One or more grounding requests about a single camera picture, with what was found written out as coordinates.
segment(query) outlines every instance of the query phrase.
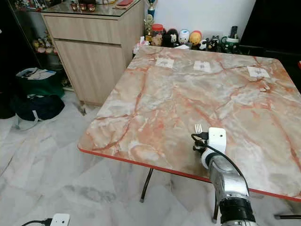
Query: red table edge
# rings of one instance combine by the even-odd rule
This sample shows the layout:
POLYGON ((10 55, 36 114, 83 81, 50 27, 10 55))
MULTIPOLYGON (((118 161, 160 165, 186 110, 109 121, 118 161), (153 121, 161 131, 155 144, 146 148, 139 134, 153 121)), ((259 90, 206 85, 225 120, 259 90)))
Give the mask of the red table edge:
MULTIPOLYGON (((98 156, 101 156, 101 157, 105 157, 105 158, 109 158, 109 159, 115 159, 115 160, 118 160, 118 161, 124 161, 124 162, 128 162, 128 163, 135 164, 135 165, 140 165, 140 166, 145 166, 145 167, 148 167, 148 168, 153 168, 153 169, 156 169, 156 170, 159 170, 159 171, 176 174, 176 175, 183 176, 183 177, 186 177, 186 178, 192 178, 192 179, 196 179, 196 180, 211 183, 208 178, 198 177, 198 176, 195 176, 195 175, 192 175, 192 174, 189 174, 189 173, 182 173, 182 172, 175 171, 175 170, 172 170, 172 169, 165 169, 165 168, 162 168, 162 167, 159 167, 159 166, 152 166, 152 165, 148 165, 148 164, 133 161, 133 160, 122 159, 122 158, 119 158, 119 157, 106 155, 106 154, 101 154, 101 153, 95 153, 95 152, 92 152, 92 151, 82 149, 80 147, 78 147, 78 149, 81 152, 84 152, 84 153, 98 155, 98 156)), ((264 195, 269 195, 269 196, 277 197, 277 198, 280 198, 280 199, 287 199, 287 200, 291 200, 291 201, 301 202, 301 199, 294 198, 294 197, 289 197, 289 196, 280 195, 280 194, 274 194, 274 193, 270 193, 270 192, 265 192, 265 191, 253 189, 253 188, 249 188, 249 190, 251 192, 264 194, 264 195)))

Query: orange toy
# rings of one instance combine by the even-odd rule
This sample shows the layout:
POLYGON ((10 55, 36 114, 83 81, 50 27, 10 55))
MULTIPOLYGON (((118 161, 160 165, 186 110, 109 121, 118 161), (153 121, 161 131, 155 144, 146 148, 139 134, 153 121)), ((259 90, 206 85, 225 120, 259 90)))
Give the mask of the orange toy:
POLYGON ((193 46, 198 45, 202 40, 202 33, 200 31, 193 31, 190 35, 189 42, 192 42, 193 46))

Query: metal table leg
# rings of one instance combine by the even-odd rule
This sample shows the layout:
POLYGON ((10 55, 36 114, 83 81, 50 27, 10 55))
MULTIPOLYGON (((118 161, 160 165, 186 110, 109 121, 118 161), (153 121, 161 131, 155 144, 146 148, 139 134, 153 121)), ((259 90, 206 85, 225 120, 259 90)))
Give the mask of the metal table leg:
POLYGON ((217 204, 216 195, 215 195, 214 214, 213 214, 213 218, 212 218, 212 222, 215 224, 217 221, 217 214, 218 214, 218 204, 217 204))
POLYGON ((152 174, 153 170, 154 170, 153 168, 150 168, 150 171, 149 171, 149 173, 147 175, 147 178, 145 180, 144 187, 143 187, 143 190, 142 190, 140 202, 144 202, 145 192, 146 192, 146 189, 147 189, 147 185, 149 185, 149 181, 150 181, 151 174, 152 174))
POLYGON ((285 219, 301 219, 301 215, 274 215, 277 220, 285 219))

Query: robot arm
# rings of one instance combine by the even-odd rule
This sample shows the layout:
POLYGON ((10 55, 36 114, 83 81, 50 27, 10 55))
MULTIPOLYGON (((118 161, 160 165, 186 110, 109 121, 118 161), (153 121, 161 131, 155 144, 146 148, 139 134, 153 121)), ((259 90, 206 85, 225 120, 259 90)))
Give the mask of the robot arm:
POLYGON ((192 134, 194 150, 201 153, 201 162, 209 170, 216 201, 221 211, 222 226, 256 226, 248 186, 237 166, 224 155, 226 132, 209 128, 208 133, 192 134))

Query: fork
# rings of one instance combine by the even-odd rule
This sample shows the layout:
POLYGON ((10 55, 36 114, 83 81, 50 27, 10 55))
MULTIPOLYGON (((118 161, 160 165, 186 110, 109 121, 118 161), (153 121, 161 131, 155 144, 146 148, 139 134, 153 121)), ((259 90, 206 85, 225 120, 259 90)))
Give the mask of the fork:
POLYGON ((194 127, 195 127, 196 133, 202 133, 203 132, 201 124, 195 124, 194 127))

